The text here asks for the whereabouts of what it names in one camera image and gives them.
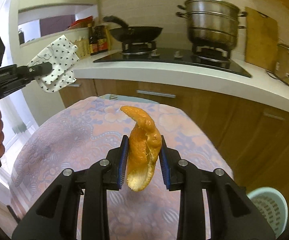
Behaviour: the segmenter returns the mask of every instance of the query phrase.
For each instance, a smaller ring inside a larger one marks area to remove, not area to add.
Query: plastic laundry basket
[[[272,187],[260,187],[248,194],[261,214],[270,224],[276,238],[286,228],[288,206],[283,195]]]

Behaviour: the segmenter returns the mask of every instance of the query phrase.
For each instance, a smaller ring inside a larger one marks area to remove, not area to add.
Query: sauce bottle
[[[108,41],[107,41],[107,35],[105,33],[104,25],[98,25],[94,29],[98,38],[99,53],[108,51]]]
[[[97,35],[93,31],[91,23],[88,24],[88,29],[89,29],[90,55],[95,55],[99,53]]]

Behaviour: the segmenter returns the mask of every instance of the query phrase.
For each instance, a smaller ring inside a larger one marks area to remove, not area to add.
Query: drawer handle
[[[151,91],[137,90],[137,93],[138,93],[138,94],[144,94],[144,95],[152,95],[152,96],[158,96],[158,97],[165,97],[165,98],[176,98],[176,95],[166,94],[166,93],[158,93],[158,92],[151,92]]]
[[[67,87],[79,88],[81,87],[81,84],[70,84],[70,85],[67,85]]]
[[[288,78],[288,79],[289,79],[289,73],[286,73],[286,78]]]
[[[276,115],[273,115],[273,114],[268,114],[266,112],[264,112],[263,115],[266,116],[266,117],[271,117],[271,118],[278,119],[278,120],[281,120],[281,121],[285,121],[286,120],[283,117],[276,116]]]

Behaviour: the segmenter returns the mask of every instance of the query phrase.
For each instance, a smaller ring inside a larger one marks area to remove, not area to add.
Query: cutting board
[[[245,61],[274,72],[278,54],[278,23],[276,20],[246,7]]]

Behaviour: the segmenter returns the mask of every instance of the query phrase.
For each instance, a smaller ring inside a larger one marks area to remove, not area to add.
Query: floor
[[[16,226],[17,223],[15,222],[9,211],[6,209],[6,206],[0,205],[0,227],[2,228],[2,230],[9,237],[11,237]]]

